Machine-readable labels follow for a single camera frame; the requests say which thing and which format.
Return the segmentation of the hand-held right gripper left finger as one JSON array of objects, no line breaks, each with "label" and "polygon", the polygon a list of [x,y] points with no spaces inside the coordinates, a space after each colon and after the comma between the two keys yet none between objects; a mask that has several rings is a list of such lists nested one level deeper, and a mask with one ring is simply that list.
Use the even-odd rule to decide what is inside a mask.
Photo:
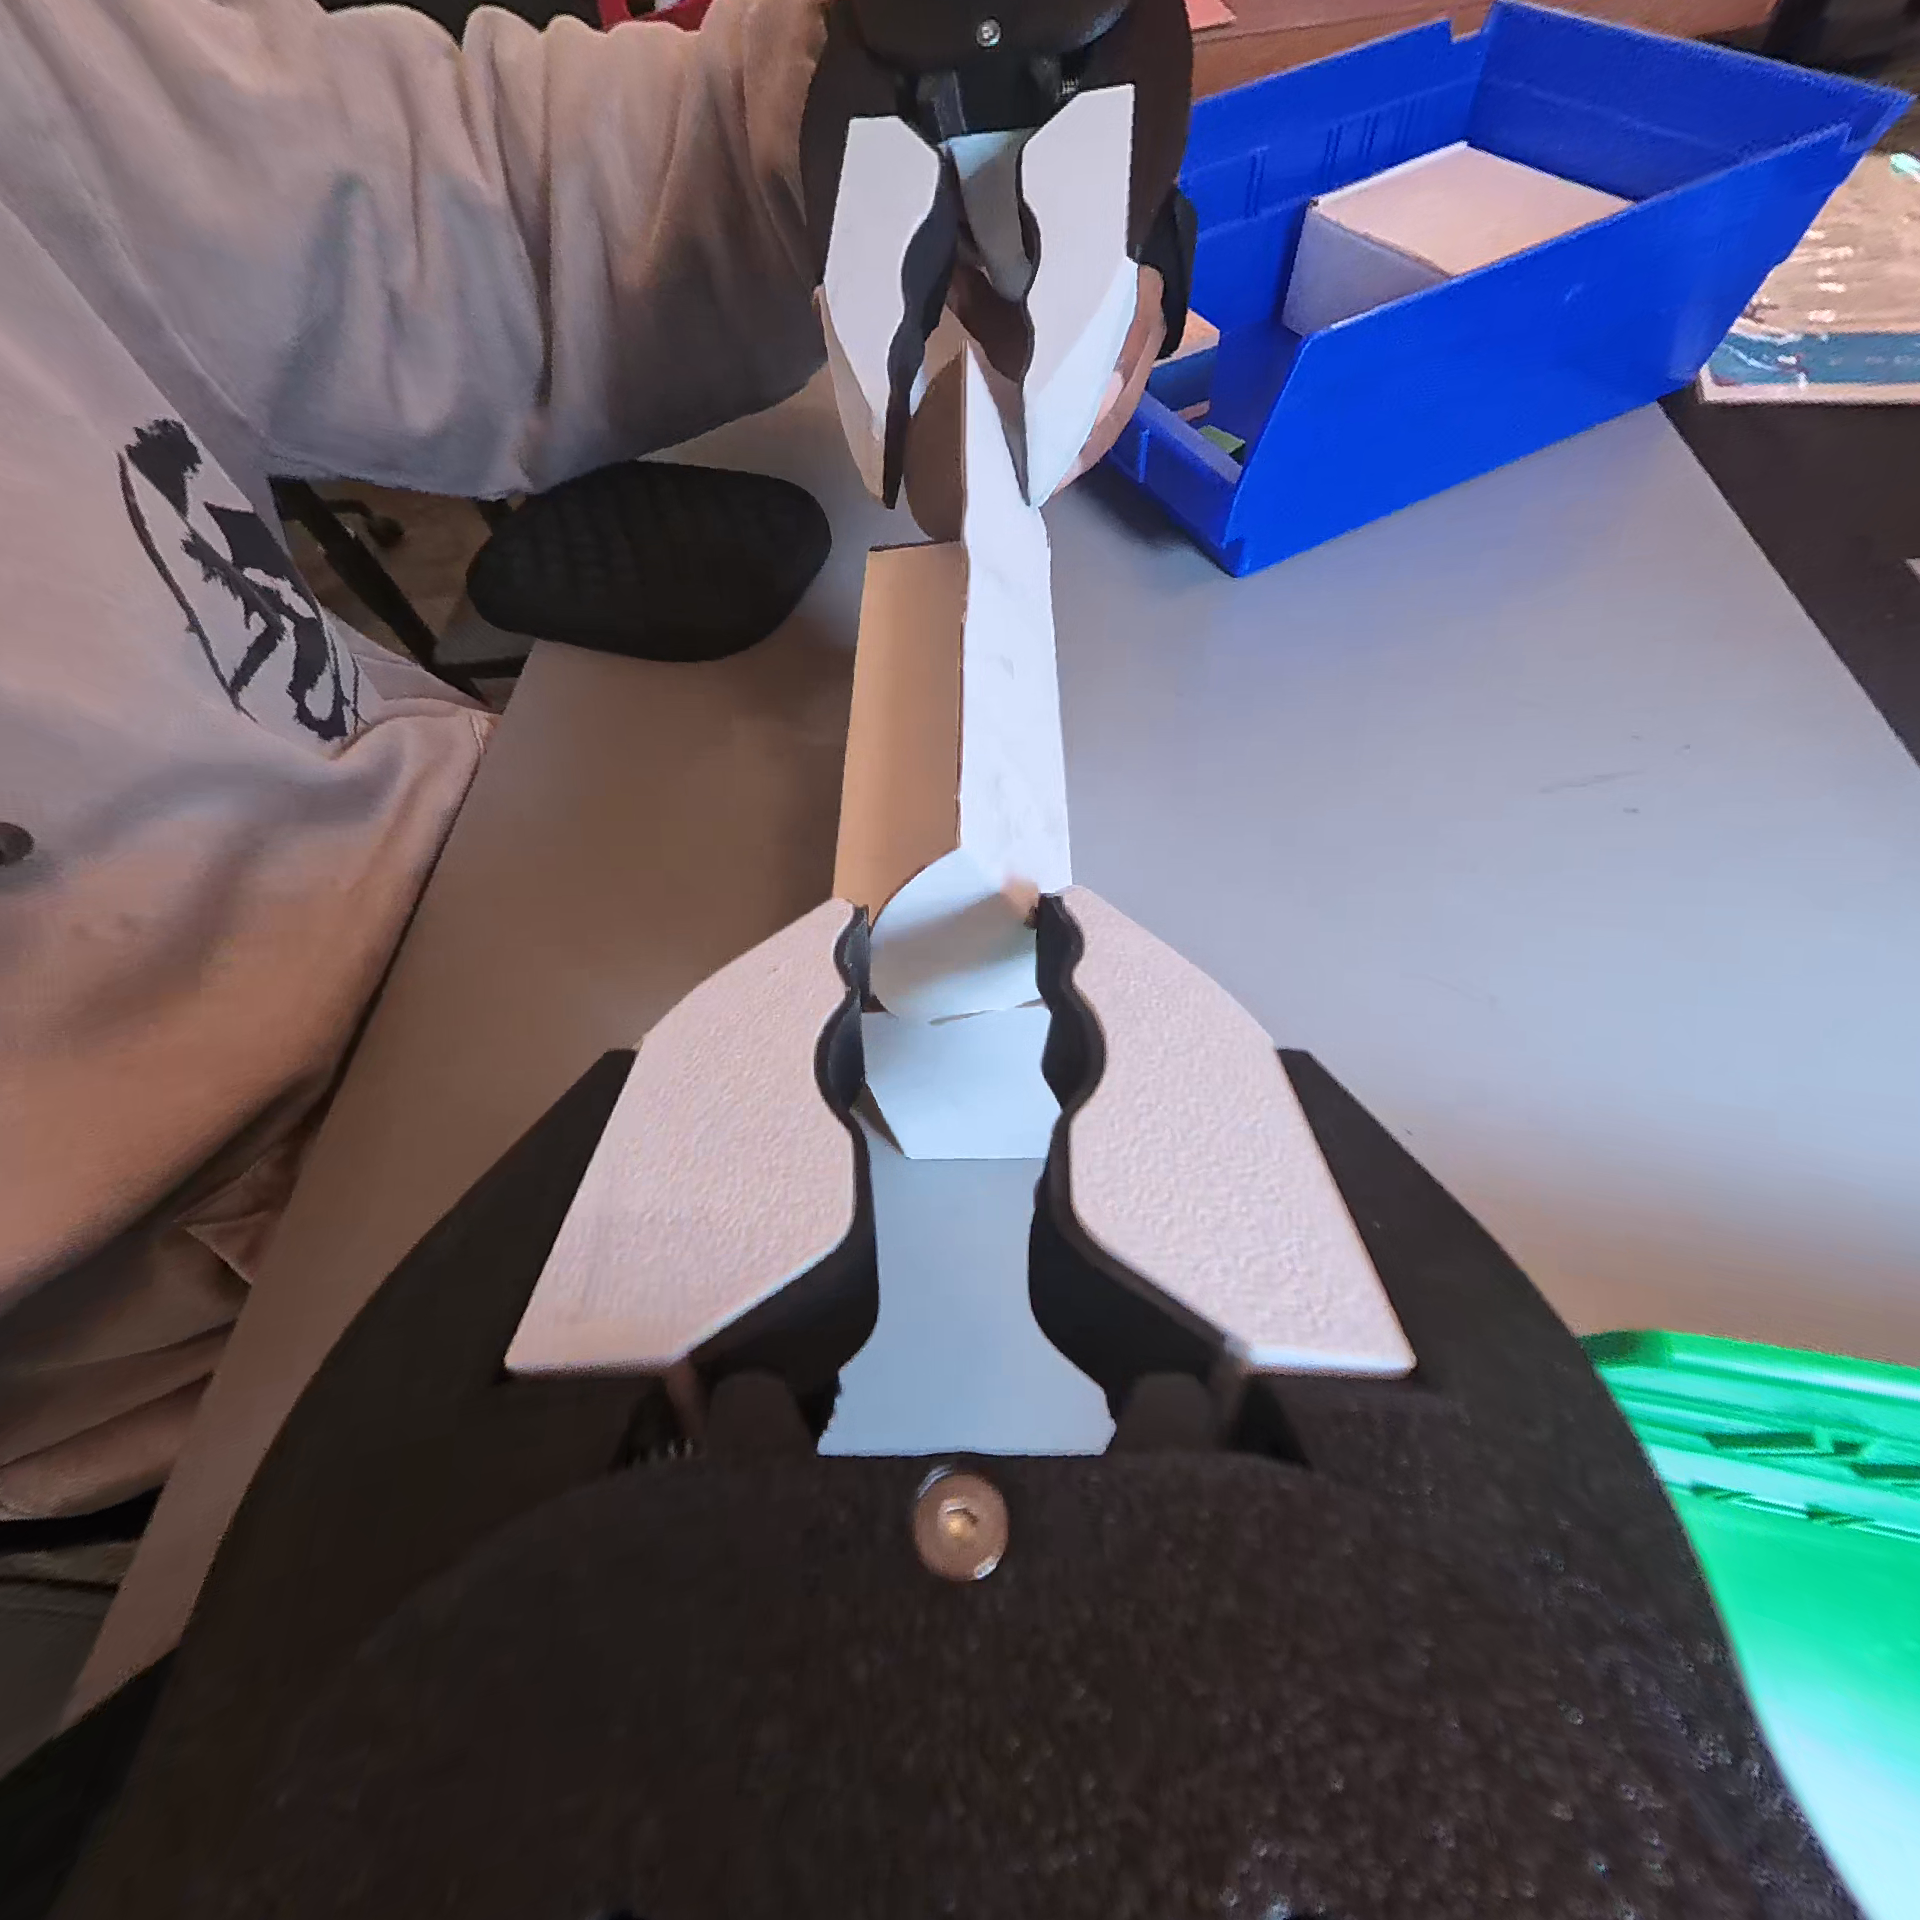
[{"label": "hand-held right gripper left finger", "polygon": [[640,1377],[707,1425],[773,1377],[828,1427],[881,1308],[867,911],[825,902],[640,1041],[506,1351],[514,1378]]}]

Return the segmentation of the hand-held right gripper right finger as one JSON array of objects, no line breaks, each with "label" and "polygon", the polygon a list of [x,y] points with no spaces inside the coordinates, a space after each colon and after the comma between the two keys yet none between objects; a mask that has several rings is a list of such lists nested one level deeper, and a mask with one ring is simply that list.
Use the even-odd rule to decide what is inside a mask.
[{"label": "hand-held right gripper right finger", "polygon": [[1414,1351],[1281,1048],[1088,887],[1044,896],[1042,1076],[1058,1102],[1029,1235],[1046,1342],[1118,1423],[1181,1377],[1403,1383]]}]

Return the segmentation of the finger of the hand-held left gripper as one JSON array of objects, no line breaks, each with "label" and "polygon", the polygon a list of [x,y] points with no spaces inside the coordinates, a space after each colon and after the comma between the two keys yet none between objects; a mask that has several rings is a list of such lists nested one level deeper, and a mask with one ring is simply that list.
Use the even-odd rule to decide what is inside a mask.
[{"label": "finger of the hand-held left gripper", "polygon": [[994,395],[1030,508],[1082,458],[1137,320],[1134,136],[1123,83],[994,153]]},{"label": "finger of the hand-held left gripper", "polygon": [[921,387],[929,336],[945,314],[961,227],[953,170],[897,116],[857,116],[818,308],[833,399],[865,488],[894,508],[905,430]]}]

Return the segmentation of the white cardboard box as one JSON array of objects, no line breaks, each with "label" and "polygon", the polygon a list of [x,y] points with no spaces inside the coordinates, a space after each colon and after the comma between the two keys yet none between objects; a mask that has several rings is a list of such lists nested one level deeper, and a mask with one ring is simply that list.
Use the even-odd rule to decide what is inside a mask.
[{"label": "white cardboard box", "polygon": [[1629,208],[1453,142],[1308,204],[1281,322],[1308,336]]},{"label": "white cardboard box", "polygon": [[1038,1161],[1038,918],[1073,882],[1049,539],[977,348],[949,390],[957,538],[868,555],[833,889],[868,918],[867,1087],[902,1156]]}]

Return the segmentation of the green plastic bin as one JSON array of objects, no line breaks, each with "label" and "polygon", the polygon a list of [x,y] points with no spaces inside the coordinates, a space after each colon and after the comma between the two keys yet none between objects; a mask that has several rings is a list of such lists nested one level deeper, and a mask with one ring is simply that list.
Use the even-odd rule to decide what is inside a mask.
[{"label": "green plastic bin", "polygon": [[1867,1915],[1917,1915],[1917,1375],[1584,1338],[1720,1604],[1762,1734]]}]

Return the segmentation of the person's left forearm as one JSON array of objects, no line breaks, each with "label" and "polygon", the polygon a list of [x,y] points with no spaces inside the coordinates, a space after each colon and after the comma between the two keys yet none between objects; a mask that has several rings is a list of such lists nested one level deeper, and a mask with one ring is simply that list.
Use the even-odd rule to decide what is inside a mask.
[{"label": "person's left forearm", "polygon": [[675,446],[803,387],[825,351],[801,119],[825,6],[685,33],[477,8],[322,19],[336,473],[502,497]]}]

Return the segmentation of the person's left hand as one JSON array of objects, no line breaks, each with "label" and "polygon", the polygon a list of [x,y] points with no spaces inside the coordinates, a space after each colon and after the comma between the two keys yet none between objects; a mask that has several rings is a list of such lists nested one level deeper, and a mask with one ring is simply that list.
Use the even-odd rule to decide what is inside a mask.
[{"label": "person's left hand", "polygon": [[1120,356],[1102,393],[1099,412],[1085,443],[1078,449],[1058,489],[1068,489],[1084,473],[1090,473],[1116,446],[1125,426],[1131,423],[1154,366],[1181,348],[1187,335],[1187,295],[1168,295],[1162,270],[1138,263],[1137,314],[1120,345]]}]

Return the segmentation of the blue plastic bin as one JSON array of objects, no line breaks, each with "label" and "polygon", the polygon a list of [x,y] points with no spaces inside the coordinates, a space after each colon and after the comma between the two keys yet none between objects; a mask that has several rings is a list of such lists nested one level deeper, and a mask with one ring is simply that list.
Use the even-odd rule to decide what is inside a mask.
[{"label": "blue plastic bin", "polygon": [[[1905,110],[1528,6],[1205,98],[1180,185],[1217,345],[1160,364],[1108,464],[1242,578],[1662,400]],[[1310,210],[1452,152],[1618,208],[1352,319],[1288,319]]]}]

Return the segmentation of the person's grey sweatshirt torso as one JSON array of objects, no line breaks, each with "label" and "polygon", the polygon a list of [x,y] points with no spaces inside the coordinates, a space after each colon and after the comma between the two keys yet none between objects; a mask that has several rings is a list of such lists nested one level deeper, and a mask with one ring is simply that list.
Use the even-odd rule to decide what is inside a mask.
[{"label": "person's grey sweatshirt torso", "polygon": [[5,1527],[169,1476],[488,740],[273,484],[531,488],[552,52],[5,6]]}]

